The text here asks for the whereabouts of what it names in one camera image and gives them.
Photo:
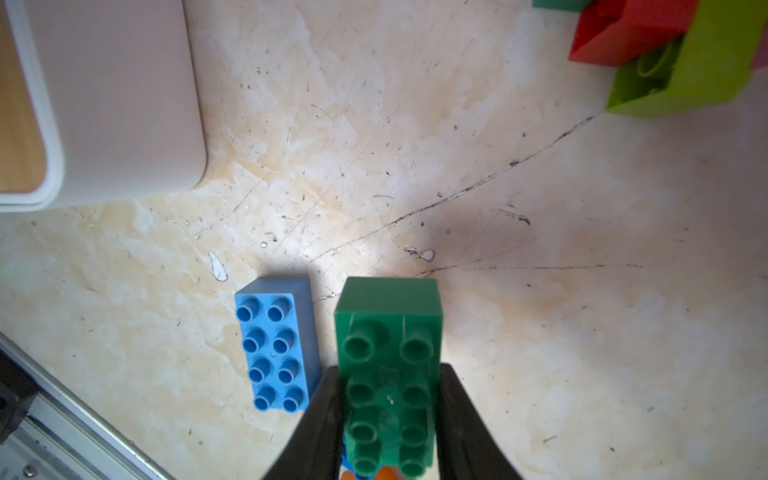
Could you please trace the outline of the blue square block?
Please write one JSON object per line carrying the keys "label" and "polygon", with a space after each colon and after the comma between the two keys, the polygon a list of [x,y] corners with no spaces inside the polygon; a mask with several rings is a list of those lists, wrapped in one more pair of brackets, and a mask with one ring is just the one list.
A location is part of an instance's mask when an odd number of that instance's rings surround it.
{"label": "blue square block", "polygon": [[347,472],[349,472],[351,475],[354,476],[355,480],[369,480],[374,478],[374,475],[365,476],[365,475],[359,474],[359,472],[354,467],[353,463],[348,459],[345,445],[342,446],[342,451],[341,451],[341,466],[345,470],[345,472],[342,474],[342,477],[345,477]]}

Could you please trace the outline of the orange block front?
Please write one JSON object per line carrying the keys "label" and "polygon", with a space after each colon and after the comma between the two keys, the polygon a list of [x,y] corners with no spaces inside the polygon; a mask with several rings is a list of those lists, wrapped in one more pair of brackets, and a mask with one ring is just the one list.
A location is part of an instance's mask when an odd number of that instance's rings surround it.
{"label": "orange block front", "polygon": [[397,474],[389,467],[383,467],[371,477],[363,477],[355,474],[350,470],[346,470],[342,473],[341,480],[399,480]]}

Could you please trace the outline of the red long block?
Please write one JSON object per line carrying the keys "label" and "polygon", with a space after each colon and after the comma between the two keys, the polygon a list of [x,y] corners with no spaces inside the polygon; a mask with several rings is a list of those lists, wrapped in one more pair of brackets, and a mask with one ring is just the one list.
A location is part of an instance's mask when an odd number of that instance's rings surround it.
{"label": "red long block", "polygon": [[684,34],[697,0],[598,0],[582,12],[569,59],[617,67]]}

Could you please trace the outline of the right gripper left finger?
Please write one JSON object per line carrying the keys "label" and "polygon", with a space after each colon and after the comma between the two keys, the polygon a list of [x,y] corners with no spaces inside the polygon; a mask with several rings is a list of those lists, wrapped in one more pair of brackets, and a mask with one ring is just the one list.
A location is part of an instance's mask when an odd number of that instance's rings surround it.
{"label": "right gripper left finger", "polygon": [[339,479],[343,425],[341,378],[332,366],[264,479]]}

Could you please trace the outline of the lime long block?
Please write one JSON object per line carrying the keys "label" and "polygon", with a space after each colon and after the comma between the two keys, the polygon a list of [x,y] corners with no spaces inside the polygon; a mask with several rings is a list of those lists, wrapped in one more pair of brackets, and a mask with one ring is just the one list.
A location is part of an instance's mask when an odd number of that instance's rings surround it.
{"label": "lime long block", "polygon": [[622,65],[606,111],[652,118],[733,100],[748,84],[765,1],[701,1],[688,31]]}

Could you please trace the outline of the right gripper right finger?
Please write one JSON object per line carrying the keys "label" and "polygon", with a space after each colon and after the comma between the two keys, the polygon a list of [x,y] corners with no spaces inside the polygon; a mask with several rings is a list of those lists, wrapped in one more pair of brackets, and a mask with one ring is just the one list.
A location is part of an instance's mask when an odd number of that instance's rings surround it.
{"label": "right gripper right finger", "polygon": [[449,363],[440,366],[436,441],[441,479],[522,479]]}

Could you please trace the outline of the green block front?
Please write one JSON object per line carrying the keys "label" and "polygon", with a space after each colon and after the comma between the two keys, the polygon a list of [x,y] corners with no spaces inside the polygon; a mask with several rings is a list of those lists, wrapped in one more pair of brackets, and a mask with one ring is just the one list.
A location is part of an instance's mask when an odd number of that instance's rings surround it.
{"label": "green block front", "polygon": [[344,441],[360,475],[433,460],[443,309],[430,278],[350,277],[335,312]]}

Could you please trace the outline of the pink block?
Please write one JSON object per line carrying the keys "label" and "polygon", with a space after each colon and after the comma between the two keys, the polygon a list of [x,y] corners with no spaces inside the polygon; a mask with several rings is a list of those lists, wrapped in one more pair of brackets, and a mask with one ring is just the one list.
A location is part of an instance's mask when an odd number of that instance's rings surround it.
{"label": "pink block", "polygon": [[763,39],[755,52],[751,62],[752,70],[759,70],[768,65],[768,44],[767,39]]}

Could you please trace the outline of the dark green block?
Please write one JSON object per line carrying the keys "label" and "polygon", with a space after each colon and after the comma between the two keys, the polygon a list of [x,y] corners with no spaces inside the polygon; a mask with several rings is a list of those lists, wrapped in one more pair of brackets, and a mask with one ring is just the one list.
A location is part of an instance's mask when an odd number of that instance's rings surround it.
{"label": "dark green block", "polygon": [[533,0],[532,6],[541,9],[581,12],[592,0]]}

